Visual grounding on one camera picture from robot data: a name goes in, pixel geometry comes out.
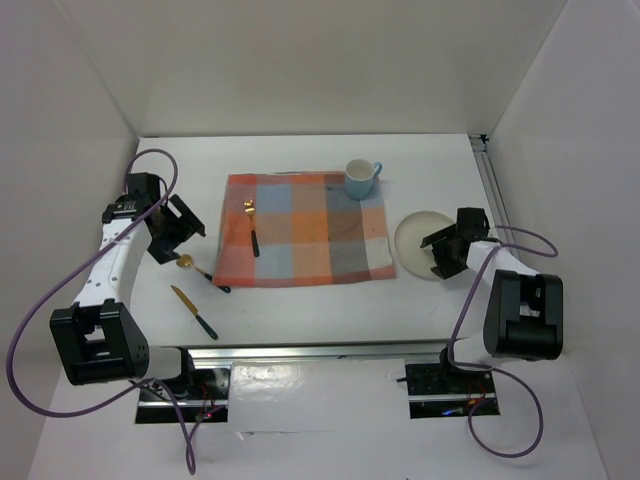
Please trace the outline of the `orange blue checkered cloth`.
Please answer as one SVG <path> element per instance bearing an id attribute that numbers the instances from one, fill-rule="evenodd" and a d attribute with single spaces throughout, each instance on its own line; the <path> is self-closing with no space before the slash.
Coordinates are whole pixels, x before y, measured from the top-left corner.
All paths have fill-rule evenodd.
<path id="1" fill-rule="evenodd" d="M 380 185 L 353 200 L 344 181 L 342 172 L 229 176 L 213 284 L 289 288 L 395 278 Z M 258 258 L 247 198 L 255 202 Z"/>

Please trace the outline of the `light blue mug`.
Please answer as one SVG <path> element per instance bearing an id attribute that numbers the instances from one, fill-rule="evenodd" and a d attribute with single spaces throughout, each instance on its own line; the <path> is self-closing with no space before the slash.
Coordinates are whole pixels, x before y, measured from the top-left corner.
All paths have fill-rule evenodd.
<path id="1" fill-rule="evenodd" d="M 370 192 L 373 183 L 383 169 L 380 162 L 371 163 L 364 159 L 351 160 L 345 167 L 344 186 L 353 200 L 362 200 Z"/>

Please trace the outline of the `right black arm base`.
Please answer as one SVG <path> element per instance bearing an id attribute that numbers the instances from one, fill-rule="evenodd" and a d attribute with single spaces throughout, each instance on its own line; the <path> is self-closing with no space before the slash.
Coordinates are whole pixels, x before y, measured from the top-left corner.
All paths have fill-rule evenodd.
<path id="1" fill-rule="evenodd" d="M 500 408 L 490 373 L 458 371 L 440 364 L 406 364 L 396 380 L 408 394 L 411 419 L 497 416 Z"/>

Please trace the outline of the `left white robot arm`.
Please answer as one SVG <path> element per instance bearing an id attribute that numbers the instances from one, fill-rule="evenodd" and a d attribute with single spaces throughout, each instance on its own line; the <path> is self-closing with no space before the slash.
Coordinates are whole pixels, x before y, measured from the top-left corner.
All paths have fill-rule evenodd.
<path id="1" fill-rule="evenodd" d="M 75 386 L 116 380 L 158 378 L 176 399 L 196 390 L 196 372 L 182 365 L 181 347 L 151 346 L 130 313 L 142 257 L 160 265 L 179 258 L 176 248 L 205 234 L 202 222 L 174 194 L 161 199 L 161 179 L 129 174 L 126 192 L 102 214 L 102 240 L 111 249 L 97 260 L 72 305 L 56 309 L 50 329 L 69 382 Z"/>

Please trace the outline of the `gold fork green handle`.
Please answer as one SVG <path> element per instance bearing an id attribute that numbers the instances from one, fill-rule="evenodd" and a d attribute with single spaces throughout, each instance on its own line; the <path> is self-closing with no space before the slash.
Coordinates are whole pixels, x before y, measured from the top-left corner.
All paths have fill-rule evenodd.
<path id="1" fill-rule="evenodd" d="M 244 200 L 244 212 L 249 219 L 250 235 L 253 255 L 258 258 L 260 256 L 259 243 L 257 238 L 256 226 L 255 226 L 255 202 L 251 198 Z"/>

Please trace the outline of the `cream ceramic plate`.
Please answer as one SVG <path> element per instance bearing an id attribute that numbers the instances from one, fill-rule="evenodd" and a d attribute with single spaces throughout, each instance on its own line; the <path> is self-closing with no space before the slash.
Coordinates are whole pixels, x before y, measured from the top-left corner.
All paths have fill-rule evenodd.
<path id="1" fill-rule="evenodd" d="M 406 216 L 394 234 L 394 247 L 400 264 L 418 278 L 440 281 L 432 271 L 436 263 L 431 247 L 422 248 L 421 244 L 424 237 L 453 224 L 453 219 L 435 211 L 418 211 Z"/>

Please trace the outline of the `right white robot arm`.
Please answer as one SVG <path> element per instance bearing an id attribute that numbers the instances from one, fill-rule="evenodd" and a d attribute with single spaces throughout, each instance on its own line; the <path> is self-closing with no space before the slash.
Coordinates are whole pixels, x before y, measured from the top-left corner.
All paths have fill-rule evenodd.
<path id="1" fill-rule="evenodd" d="M 484 210 L 465 207 L 457 211 L 453 225 L 422 239 L 420 247 L 432 250 L 432 271 L 437 277 L 450 279 L 465 270 L 475 273 L 436 369 L 436 379 L 444 390 L 460 391 L 469 383 L 471 371 L 494 371 L 512 361 L 555 360 L 562 353 L 563 281 L 526 266 L 513 255 L 517 250 L 555 258 L 558 250 L 541 235 L 528 234 L 548 249 L 536 251 L 492 238 Z M 490 288 L 483 326 L 478 333 L 461 339 L 462 324 L 482 283 Z"/>

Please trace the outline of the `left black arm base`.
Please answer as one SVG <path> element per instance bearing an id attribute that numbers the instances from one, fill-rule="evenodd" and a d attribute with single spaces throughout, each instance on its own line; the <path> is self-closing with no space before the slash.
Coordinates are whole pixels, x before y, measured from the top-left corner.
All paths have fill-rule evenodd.
<path id="1" fill-rule="evenodd" d="M 187 424 L 226 423 L 231 367 L 195 369 L 166 380 Z M 178 416 L 167 391 L 157 382 L 140 390 L 135 423 L 176 424 Z"/>

